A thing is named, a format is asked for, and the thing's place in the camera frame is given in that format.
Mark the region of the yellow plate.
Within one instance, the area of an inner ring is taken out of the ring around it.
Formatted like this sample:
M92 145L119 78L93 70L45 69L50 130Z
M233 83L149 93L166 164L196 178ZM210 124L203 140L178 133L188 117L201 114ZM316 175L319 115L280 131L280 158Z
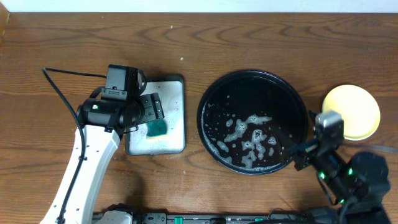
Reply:
M379 127L381 112L375 98L356 85L340 85L332 89L322 103L322 111L336 111L344 121L344 137L360 141L370 137Z

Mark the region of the green yellow sponge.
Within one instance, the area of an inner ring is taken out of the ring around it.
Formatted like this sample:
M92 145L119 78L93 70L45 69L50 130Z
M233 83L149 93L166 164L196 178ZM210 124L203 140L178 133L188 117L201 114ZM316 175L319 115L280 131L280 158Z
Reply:
M146 124L147 126L147 139L153 139L161 136L165 136L168 132L167 123L163 119L151 121Z

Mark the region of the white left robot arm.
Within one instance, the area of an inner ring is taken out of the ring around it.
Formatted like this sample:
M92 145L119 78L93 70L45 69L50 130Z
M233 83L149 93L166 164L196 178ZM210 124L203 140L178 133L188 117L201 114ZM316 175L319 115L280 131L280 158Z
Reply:
M91 223L104 174L124 133L163 117L158 93L132 101L88 98L80 105L71 158L42 223Z

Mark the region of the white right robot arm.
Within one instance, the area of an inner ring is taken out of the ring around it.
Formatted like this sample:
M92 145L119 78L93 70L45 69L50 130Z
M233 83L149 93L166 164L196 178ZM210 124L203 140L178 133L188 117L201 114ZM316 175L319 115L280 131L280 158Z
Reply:
M335 196L332 205L340 204L337 223L389 223L382 206L390 191L388 166L384 157L359 152L349 162L337 153L342 140L312 139L294 146L289 159L296 170L312 166L326 196Z

